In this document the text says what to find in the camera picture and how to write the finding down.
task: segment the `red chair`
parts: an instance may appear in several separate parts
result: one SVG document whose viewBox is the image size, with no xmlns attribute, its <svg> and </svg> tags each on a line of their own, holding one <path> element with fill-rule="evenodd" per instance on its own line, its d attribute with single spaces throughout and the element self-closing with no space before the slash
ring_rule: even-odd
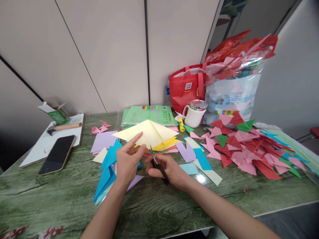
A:
<svg viewBox="0 0 319 239">
<path fill-rule="evenodd" d="M 308 139 L 311 139 L 311 138 L 316 138 L 316 139 L 319 139 L 319 127 L 313 127 L 310 129 L 310 133 L 305 135 L 305 136 L 302 136 L 301 138 L 299 139 L 296 139 L 299 143 L 303 142 L 303 141 L 306 141 Z"/>
</svg>

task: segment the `green marble table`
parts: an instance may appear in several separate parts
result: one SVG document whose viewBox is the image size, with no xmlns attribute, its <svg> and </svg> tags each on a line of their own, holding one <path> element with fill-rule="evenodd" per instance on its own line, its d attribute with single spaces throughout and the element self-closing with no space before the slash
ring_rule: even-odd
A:
<svg viewBox="0 0 319 239">
<path fill-rule="evenodd" d="M 34 238 L 50 226 L 64 225 L 65 229 L 55 238 L 79 238 L 98 209 L 92 200 L 101 171 L 100 164 L 92 162 L 90 150 L 95 136 L 90 135 L 91 128 L 104 120 L 112 125 L 110 130 L 120 129 L 122 115 L 123 112 L 86 115 L 82 145 L 73 150 L 61 172 L 39 176 L 42 162 L 19 168 L 25 154 L 0 176 L 0 231 L 29 224 L 19 238 Z M 199 127 L 195 133 L 202 135 L 204 130 Z M 185 136 L 186 133 L 180 133 L 178 139 Z M 177 163 L 185 163 L 179 153 L 171 156 Z M 186 193 L 147 176 L 144 160 L 143 157 L 137 174 L 145 178 L 126 194 L 114 238 L 167 238 L 215 226 Z M 224 169 L 219 160 L 208 160 L 223 178 L 220 185 L 217 187 L 202 172 L 194 177 L 251 215 L 319 200 L 318 186 L 301 170 L 298 171 L 302 179 L 286 173 L 282 180 L 267 180 L 260 173 L 244 173 L 235 164 Z"/>
</svg>

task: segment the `white mug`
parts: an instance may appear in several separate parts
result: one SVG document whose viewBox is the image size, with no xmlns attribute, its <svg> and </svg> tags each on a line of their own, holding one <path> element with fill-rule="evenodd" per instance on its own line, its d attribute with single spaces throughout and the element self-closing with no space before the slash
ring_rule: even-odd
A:
<svg viewBox="0 0 319 239">
<path fill-rule="evenodd" d="M 191 128 L 196 128 L 197 126 L 199 126 L 205 112 L 206 110 L 195 111 L 191 109 L 189 106 L 185 106 L 183 111 L 183 118 L 185 119 L 184 124 Z"/>
</svg>

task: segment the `yellow glue stick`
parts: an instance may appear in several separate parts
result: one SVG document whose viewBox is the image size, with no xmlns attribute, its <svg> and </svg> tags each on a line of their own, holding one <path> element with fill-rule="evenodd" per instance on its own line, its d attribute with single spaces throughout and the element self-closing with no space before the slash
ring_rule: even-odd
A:
<svg viewBox="0 0 319 239">
<path fill-rule="evenodd" d="M 185 128 L 184 128 L 183 118 L 182 118 L 182 117 L 178 118 L 178 124 L 179 124 L 179 130 L 180 130 L 181 132 L 184 132 L 184 131 L 185 131 Z"/>
</svg>

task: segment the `hand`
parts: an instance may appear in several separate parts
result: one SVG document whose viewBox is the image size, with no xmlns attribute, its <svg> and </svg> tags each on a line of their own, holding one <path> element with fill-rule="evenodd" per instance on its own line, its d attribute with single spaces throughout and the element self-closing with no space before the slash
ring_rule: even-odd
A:
<svg viewBox="0 0 319 239">
<path fill-rule="evenodd" d="M 185 190 L 189 180 L 192 179 L 178 164 L 175 160 L 169 155 L 155 154 L 154 155 L 156 162 L 160 164 L 165 170 L 169 182 L 172 183 L 175 187 Z M 152 156 L 149 156 L 145 163 L 152 161 Z M 163 174 L 159 169 L 153 168 L 152 164 L 149 164 L 145 171 L 152 177 L 164 178 Z"/>
<path fill-rule="evenodd" d="M 137 165 L 143 156 L 146 145 L 136 147 L 136 141 L 143 135 L 143 132 L 137 134 L 128 143 L 123 145 L 116 151 L 117 157 L 117 175 L 116 180 L 121 183 L 129 184 L 133 181 L 136 175 Z"/>
</svg>

